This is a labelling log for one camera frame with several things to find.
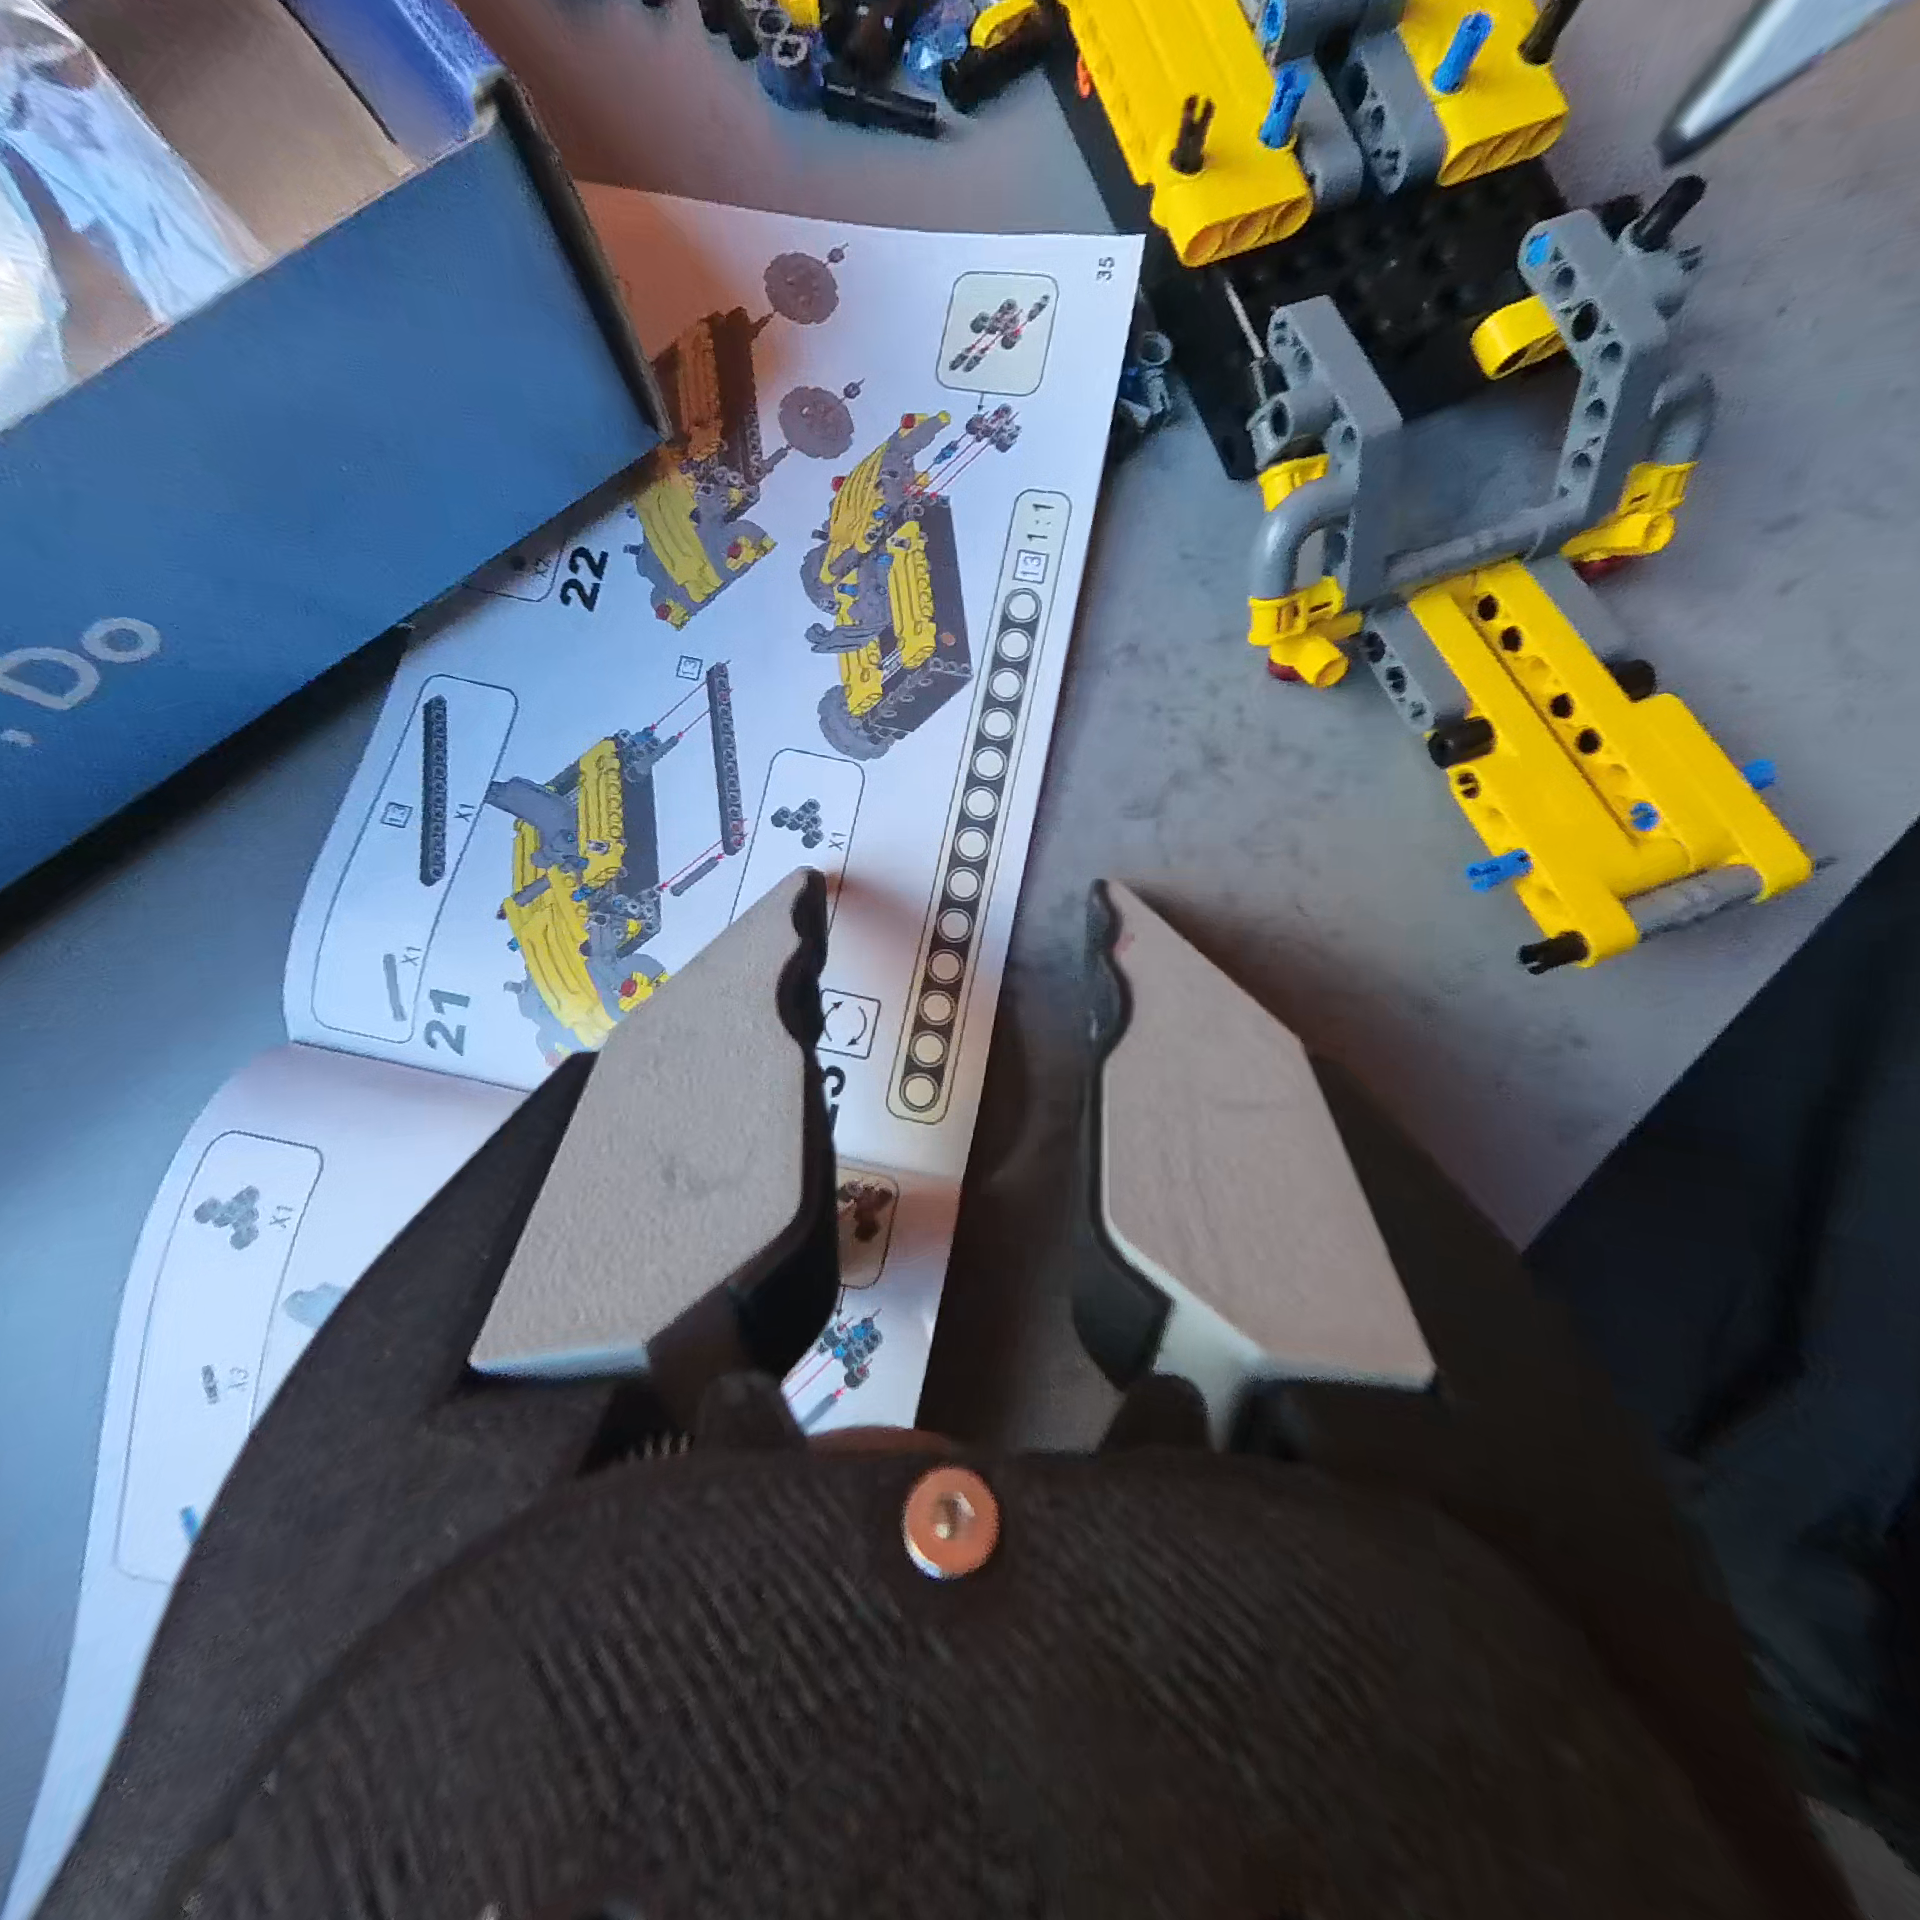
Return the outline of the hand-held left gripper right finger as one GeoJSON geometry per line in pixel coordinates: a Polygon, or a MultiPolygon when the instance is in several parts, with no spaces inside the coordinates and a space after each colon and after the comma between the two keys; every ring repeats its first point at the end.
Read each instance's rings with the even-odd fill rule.
{"type": "Polygon", "coordinates": [[[1106,1383],[1195,1391],[1233,1438],[1279,1384],[1438,1379],[1308,1046],[1118,879],[1089,892],[1086,1251],[1106,1383]]]}

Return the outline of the person's dark clothing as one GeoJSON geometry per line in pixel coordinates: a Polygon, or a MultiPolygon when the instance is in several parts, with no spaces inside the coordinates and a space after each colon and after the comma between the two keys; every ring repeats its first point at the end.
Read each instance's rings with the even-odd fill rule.
{"type": "Polygon", "coordinates": [[[1919,830],[1528,1247],[1808,1779],[1915,1865],[1919,830]]]}

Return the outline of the white instruction booklet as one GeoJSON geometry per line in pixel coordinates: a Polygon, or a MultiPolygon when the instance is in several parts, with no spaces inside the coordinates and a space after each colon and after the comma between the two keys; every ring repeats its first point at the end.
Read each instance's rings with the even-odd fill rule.
{"type": "Polygon", "coordinates": [[[921,1408],[1146,245],[593,184],[665,441],[416,619],[292,917],[287,1043],[130,1243],[6,1916],[100,1789],[242,1445],[390,1238],[792,871],[832,926],[811,1432],[921,1408]]]}

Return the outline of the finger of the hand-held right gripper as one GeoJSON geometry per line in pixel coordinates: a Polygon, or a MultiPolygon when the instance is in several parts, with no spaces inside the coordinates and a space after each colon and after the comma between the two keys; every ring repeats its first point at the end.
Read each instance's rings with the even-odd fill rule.
{"type": "Polygon", "coordinates": [[[1758,3],[1668,109],[1665,165],[1704,153],[1737,119],[1857,35],[1857,3],[1758,3]]]}

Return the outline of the blue cardboard box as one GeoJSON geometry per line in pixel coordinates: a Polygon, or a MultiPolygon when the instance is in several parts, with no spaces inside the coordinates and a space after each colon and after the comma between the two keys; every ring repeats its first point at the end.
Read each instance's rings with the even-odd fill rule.
{"type": "Polygon", "coordinates": [[[583,199],[458,5],[49,6],[270,257],[6,424],[6,885],[665,433],[583,199]]]}

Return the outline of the clear plastic bag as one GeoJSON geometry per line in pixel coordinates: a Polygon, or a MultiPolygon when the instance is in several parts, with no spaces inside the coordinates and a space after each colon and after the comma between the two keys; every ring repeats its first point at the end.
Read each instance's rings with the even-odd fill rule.
{"type": "Polygon", "coordinates": [[[52,6],[3,5],[6,424],[268,257],[52,6]]]}

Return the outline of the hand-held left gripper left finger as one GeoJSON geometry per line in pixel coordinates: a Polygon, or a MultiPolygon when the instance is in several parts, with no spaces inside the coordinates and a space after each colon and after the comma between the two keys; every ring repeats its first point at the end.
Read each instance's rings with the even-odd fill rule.
{"type": "Polygon", "coordinates": [[[468,1361],[782,1380],[840,1289],[818,1043],[826,878],[795,868],[593,1055],[468,1361]]]}

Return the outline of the yellow black building-block vehicle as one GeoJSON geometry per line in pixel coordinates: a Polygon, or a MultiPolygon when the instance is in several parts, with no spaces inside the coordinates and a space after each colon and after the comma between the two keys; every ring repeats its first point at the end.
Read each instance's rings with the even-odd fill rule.
{"type": "Polygon", "coordinates": [[[1249,643],[1352,665],[1511,892],[1524,971],[1804,885],[1812,854],[1591,573],[1659,552],[1716,412],[1676,358],[1705,192],[1569,203],[1577,5],[1043,5],[1047,65],[1227,475],[1263,499],[1249,643]]]}

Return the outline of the pile of building-block parts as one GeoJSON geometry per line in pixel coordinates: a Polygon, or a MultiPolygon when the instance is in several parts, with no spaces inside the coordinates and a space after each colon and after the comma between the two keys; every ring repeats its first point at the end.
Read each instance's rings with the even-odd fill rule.
{"type": "Polygon", "coordinates": [[[936,139],[1044,65],[1044,3],[698,3],[705,32],[785,111],[936,139]]]}

